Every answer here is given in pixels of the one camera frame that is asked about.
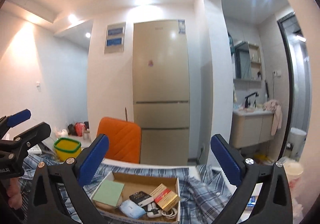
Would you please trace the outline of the person's left hand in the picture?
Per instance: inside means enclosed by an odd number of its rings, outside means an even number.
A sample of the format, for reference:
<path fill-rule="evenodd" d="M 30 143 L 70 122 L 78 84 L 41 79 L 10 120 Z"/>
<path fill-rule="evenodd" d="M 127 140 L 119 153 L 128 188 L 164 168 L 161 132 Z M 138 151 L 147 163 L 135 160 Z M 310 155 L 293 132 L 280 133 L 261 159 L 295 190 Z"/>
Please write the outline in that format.
<path fill-rule="evenodd" d="M 22 195 L 18 178 L 10 179 L 7 195 L 9 197 L 8 205 L 15 210 L 20 209 L 22 206 Z"/>

